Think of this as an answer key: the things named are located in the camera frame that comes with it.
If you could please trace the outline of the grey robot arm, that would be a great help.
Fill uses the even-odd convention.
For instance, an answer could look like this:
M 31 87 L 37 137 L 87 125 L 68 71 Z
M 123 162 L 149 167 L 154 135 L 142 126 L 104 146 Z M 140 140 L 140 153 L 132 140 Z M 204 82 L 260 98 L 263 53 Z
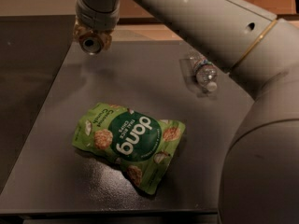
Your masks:
M 220 224 L 299 224 L 299 29 L 244 0 L 134 0 L 254 100 L 225 157 Z M 119 0 L 78 0 L 104 33 Z

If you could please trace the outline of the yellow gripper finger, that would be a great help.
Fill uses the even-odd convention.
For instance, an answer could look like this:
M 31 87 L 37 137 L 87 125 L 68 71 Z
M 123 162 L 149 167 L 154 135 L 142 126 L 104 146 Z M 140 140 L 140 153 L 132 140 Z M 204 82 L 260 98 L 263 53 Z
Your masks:
M 112 43 L 112 30 L 104 31 L 101 36 L 102 36 L 102 41 L 104 44 L 104 50 L 108 50 L 111 46 Z
M 88 30 L 89 28 L 80 20 L 80 18 L 76 17 L 73 28 L 74 40 L 77 42 L 81 42 Z

